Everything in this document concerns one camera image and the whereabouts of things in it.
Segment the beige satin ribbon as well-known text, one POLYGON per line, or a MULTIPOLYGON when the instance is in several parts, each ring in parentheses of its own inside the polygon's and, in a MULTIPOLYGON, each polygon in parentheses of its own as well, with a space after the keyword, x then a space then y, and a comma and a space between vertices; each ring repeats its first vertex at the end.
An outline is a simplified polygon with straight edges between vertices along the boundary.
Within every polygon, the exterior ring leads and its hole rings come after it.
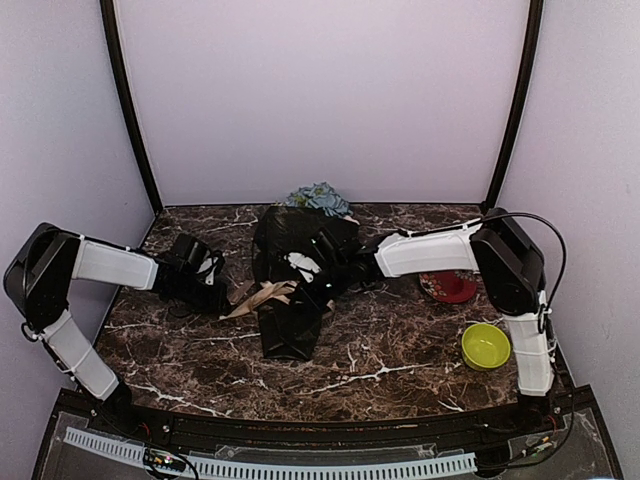
POLYGON ((292 294, 298 285, 297 281, 287 280, 276 283, 265 281, 261 283, 262 288, 248 297, 244 302, 232 308, 227 315, 220 319, 238 318, 249 314, 256 314, 258 308, 266 304, 269 300, 276 300, 285 305, 290 303, 289 295, 292 294))

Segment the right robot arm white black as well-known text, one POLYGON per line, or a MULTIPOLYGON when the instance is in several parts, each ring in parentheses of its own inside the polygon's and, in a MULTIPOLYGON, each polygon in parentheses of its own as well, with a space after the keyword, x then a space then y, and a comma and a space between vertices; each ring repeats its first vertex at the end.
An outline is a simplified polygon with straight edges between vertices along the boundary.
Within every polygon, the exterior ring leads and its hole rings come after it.
POLYGON ((422 232, 398 230, 363 246, 324 227, 284 260, 302 276, 291 296, 294 330, 356 283, 449 270, 479 275, 504 319, 516 358, 517 405, 510 424, 534 432, 551 412, 557 341, 549 316, 556 291, 546 287, 542 251, 519 225, 523 213, 494 208, 481 218, 422 232))

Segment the blue hydrangea flower stem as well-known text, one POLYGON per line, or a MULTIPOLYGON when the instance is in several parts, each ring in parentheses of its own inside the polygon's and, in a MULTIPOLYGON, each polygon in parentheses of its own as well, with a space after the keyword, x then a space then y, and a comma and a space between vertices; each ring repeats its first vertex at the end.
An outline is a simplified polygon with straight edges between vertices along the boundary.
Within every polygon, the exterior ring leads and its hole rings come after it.
POLYGON ((350 203, 327 182, 298 188, 286 197, 284 205, 321 210, 329 217, 344 218, 353 214, 350 203))

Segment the black wrapping paper sheet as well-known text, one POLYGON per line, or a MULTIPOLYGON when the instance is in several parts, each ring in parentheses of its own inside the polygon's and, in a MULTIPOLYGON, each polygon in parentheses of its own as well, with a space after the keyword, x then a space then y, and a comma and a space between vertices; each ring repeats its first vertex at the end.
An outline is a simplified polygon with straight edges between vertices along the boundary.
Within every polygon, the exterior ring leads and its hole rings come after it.
POLYGON ((311 359, 330 301, 305 288, 358 249, 358 236, 357 222, 318 209, 271 206, 261 216, 252 240, 254 280, 292 289, 257 308, 266 359, 311 359))

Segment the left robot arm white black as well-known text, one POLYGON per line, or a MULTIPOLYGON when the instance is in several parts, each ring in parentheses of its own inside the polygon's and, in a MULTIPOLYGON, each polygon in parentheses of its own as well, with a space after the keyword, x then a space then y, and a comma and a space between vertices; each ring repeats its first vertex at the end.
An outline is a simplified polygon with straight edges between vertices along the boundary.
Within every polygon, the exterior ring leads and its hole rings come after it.
POLYGON ((221 251, 180 234, 157 255, 39 224, 7 267, 3 288, 23 317, 22 330, 39 342, 120 436, 141 427, 132 393, 94 347, 117 289, 148 292, 197 313, 229 311, 221 251))

